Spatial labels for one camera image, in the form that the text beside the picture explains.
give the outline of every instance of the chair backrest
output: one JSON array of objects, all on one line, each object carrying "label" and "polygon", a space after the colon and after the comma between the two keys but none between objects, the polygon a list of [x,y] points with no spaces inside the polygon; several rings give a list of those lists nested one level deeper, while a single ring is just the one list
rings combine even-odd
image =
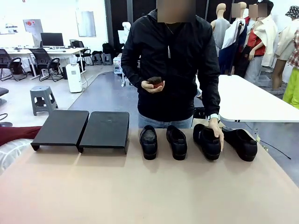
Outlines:
[{"label": "chair backrest", "polygon": [[76,48],[84,48],[84,44],[82,41],[72,41],[72,44]]},{"label": "chair backrest", "polygon": [[34,57],[36,58],[36,63],[39,64],[48,64],[51,61],[49,54],[44,48],[29,49]]},{"label": "chair backrest", "polygon": [[0,64],[9,64],[11,62],[11,57],[9,54],[6,52],[5,49],[0,49]]}]

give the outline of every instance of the blue jeans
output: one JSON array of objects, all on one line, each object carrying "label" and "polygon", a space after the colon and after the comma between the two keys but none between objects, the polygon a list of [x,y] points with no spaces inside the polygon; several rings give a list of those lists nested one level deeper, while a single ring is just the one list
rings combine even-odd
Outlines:
[{"label": "blue jeans", "polygon": [[193,116],[187,120],[163,122],[147,118],[141,114],[138,116],[139,128],[144,128],[146,125],[152,125],[154,128],[167,128],[169,125],[173,125],[177,128],[191,128],[193,122]]}]

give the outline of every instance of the person's left hand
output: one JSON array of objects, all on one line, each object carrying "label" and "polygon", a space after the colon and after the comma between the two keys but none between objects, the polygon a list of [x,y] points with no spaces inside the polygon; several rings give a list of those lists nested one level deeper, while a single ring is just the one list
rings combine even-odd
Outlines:
[{"label": "person's left hand", "polygon": [[254,58],[254,54],[256,53],[256,51],[255,50],[251,50],[251,52],[249,53],[249,57],[248,57],[248,60],[252,60],[253,58]]},{"label": "person's left hand", "polygon": [[224,134],[222,130],[219,128],[218,119],[217,118],[211,118],[209,121],[209,128],[211,128],[214,131],[214,135],[216,138],[220,139],[221,144],[221,151],[223,151],[223,145],[224,145]]}]

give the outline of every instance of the plaid shirt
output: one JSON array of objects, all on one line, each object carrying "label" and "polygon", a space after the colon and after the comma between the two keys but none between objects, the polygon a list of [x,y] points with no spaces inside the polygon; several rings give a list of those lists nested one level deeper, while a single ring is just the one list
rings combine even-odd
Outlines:
[{"label": "plaid shirt", "polygon": [[295,50],[289,57],[288,63],[299,69],[299,29],[297,29],[294,37]]}]

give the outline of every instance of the black leather shoe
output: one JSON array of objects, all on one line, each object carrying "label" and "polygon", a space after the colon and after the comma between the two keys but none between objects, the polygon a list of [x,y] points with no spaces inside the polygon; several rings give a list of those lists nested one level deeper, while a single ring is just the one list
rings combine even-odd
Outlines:
[{"label": "black leather shoe", "polygon": [[173,158],[184,160],[187,154],[187,142],[184,133],[170,125],[167,128],[166,138],[171,145]]},{"label": "black leather shoe", "polygon": [[197,124],[193,130],[194,141],[201,146],[202,152],[208,160],[217,160],[220,155],[221,145],[214,131],[202,124]]},{"label": "black leather shoe", "polygon": [[139,142],[143,150],[143,156],[146,160],[153,160],[156,158],[158,142],[157,134],[153,126],[146,125],[140,133]]},{"label": "black leather shoe", "polygon": [[257,142],[243,129],[230,129],[223,127],[224,140],[238,153],[239,157],[247,162],[252,162],[257,154]]}]

